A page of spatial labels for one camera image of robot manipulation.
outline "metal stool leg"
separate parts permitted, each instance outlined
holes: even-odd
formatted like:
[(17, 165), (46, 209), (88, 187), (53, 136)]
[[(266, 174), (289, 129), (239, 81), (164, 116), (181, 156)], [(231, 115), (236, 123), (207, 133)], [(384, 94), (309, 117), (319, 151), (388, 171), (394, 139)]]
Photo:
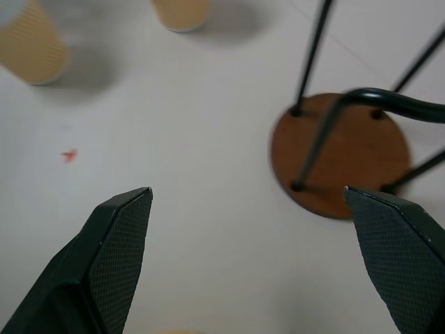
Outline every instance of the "metal stool leg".
[(325, 25), (325, 22), (327, 19), (327, 14), (329, 13), (330, 6), (331, 6), (332, 2), (333, 2), (333, 0), (325, 0), (325, 3), (323, 4), (323, 7), (321, 8), (321, 11), (320, 11), (320, 16), (318, 18), (317, 27), (316, 27), (315, 34), (314, 34), (313, 40), (312, 40), (312, 46), (311, 46), (311, 49), (309, 51), (309, 54), (308, 54), (307, 60), (306, 60), (305, 75), (303, 75), (303, 77), (302, 77), (302, 80), (300, 83), (300, 90), (296, 96), (297, 102), (296, 102), (296, 105), (291, 108), (291, 115), (294, 117), (301, 116), (300, 107), (301, 107), (301, 103), (302, 103), (303, 94), (305, 93), (306, 85), (307, 85), (307, 82), (309, 79), (309, 74), (311, 73), (312, 63), (314, 62), (314, 59), (316, 56), (318, 44), (320, 42), (321, 34), (323, 32), (323, 27)]
[[(411, 68), (405, 73), (405, 75), (400, 79), (400, 81), (395, 85), (393, 91), (399, 93), (407, 84), (411, 81), (413, 76), (422, 68), (423, 65), (430, 59), (432, 54), (437, 50), (437, 48), (445, 40), (445, 25), (443, 25), (442, 30), (436, 35), (436, 37), (431, 40), (430, 44), (425, 48), (425, 51), (420, 55), (420, 57), (412, 64)], [(380, 119), (383, 116), (381, 110), (376, 110), (373, 112), (372, 117), (374, 119)]]
[(386, 186), (383, 186), (381, 188), (381, 191), (385, 193), (395, 193), (402, 185), (424, 174), (425, 172), (429, 171), (431, 168), (434, 168), (443, 161), (445, 161), (445, 150), (435, 155), (433, 158), (427, 160), (426, 162), (416, 167), (415, 169), (411, 170), (410, 172), (406, 173), (404, 176), (395, 181), (393, 184), (388, 184)]

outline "disposable coffee cup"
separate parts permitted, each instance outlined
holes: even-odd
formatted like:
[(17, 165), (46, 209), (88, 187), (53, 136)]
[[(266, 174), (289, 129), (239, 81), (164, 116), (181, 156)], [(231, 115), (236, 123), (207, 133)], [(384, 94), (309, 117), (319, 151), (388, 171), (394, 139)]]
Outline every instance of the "disposable coffee cup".
[(175, 33), (189, 33), (206, 22), (210, 0), (152, 0), (162, 25)]
[(0, 64), (32, 85), (57, 79), (68, 50), (38, 0), (0, 0)]

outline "white floor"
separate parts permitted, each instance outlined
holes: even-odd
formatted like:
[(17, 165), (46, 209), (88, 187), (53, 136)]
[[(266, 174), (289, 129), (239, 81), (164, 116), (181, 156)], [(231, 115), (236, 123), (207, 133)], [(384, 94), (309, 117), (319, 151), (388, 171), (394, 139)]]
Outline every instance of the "white floor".
[[(151, 186), (125, 333), (398, 332), (352, 223), (294, 204), (269, 166), (319, 1), (215, 0), (191, 35), (162, 28), (147, 0), (44, 2), (73, 70), (46, 88), (0, 72), (0, 326), (97, 204)], [(339, 0), (308, 93), (390, 88), (443, 13), (442, 0)], [(444, 68), (441, 50), (404, 93), (445, 103)], [(414, 163), (443, 147), (445, 127), (397, 121)], [(445, 227), (444, 173), (405, 197)]]

